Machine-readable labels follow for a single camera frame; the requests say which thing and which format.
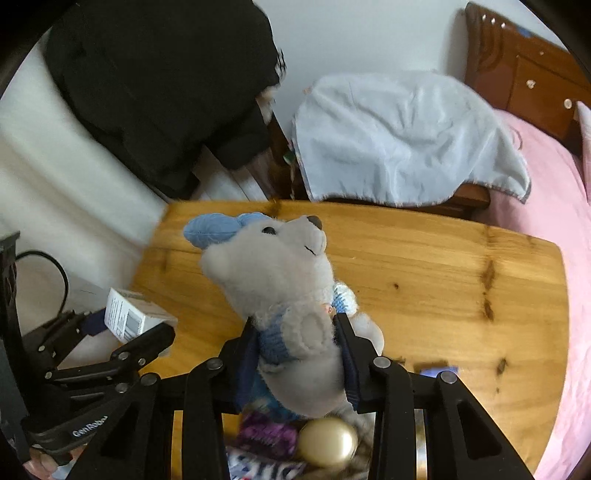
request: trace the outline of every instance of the white wall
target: white wall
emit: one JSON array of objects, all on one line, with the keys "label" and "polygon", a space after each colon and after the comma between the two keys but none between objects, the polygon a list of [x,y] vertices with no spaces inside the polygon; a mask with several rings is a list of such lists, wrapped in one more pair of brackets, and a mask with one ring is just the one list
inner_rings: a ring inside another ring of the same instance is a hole
[{"label": "white wall", "polygon": [[[67,108],[36,45],[0,99],[0,237],[40,249],[70,280],[67,308],[100,309],[131,281],[165,203],[96,143]],[[50,320],[63,285],[38,258],[18,263],[21,329]]]},{"label": "white wall", "polygon": [[[431,70],[463,78],[465,0],[255,0],[287,62],[275,114],[291,126],[303,90],[337,72]],[[560,40],[519,0],[479,0],[547,40]]]}]

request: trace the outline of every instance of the white teddy bear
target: white teddy bear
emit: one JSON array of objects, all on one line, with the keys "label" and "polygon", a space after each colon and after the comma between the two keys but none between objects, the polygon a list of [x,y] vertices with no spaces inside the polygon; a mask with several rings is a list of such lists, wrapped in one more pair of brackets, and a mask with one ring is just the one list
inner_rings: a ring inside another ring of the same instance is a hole
[{"label": "white teddy bear", "polygon": [[242,318],[253,318],[259,373],[275,399],[309,418],[341,406],[343,364],[332,314],[347,313],[355,333],[371,340],[378,355],[384,337],[367,315],[357,313],[349,287],[335,282],[320,219],[282,222],[262,213],[214,213],[191,220],[184,235],[204,249],[203,274]]}]

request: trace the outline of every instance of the wooden table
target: wooden table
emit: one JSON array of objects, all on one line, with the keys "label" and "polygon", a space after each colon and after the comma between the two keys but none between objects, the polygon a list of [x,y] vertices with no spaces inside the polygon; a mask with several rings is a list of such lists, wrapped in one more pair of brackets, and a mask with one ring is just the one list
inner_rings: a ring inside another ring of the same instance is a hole
[{"label": "wooden table", "polygon": [[[317,215],[337,279],[384,331],[384,354],[409,370],[460,368],[460,377],[534,471],[563,388],[568,304],[560,251],[549,242],[426,213],[338,203],[186,202],[168,208],[135,276],[134,290],[179,319],[162,377],[216,356],[242,322],[199,269],[182,236],[202,213]],[[173,469],[180,471],[180,418]]]}]

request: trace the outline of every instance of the black jacket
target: black jacket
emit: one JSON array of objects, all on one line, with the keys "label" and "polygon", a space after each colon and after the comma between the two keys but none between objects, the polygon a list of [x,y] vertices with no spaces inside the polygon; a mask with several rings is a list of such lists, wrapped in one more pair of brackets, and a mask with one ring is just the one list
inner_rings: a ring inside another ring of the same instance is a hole
[{"label": "black jacket", "polygon": [[268,146],[255,97],[277,49],[251,0],[80,0],[45,56],[82,124],[167,196],[190,195],[203,144],[227,168]]}]

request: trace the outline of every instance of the bear nose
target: bear nose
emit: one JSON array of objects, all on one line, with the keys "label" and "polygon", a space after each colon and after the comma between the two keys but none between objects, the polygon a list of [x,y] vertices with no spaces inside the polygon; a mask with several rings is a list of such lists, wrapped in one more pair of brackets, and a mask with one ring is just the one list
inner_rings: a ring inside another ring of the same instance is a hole
[{"label": "bear nose", "polygon": [[322,221],[316,215],[310,215],[308,221],[312,223],[316,228],[322,230]]}]

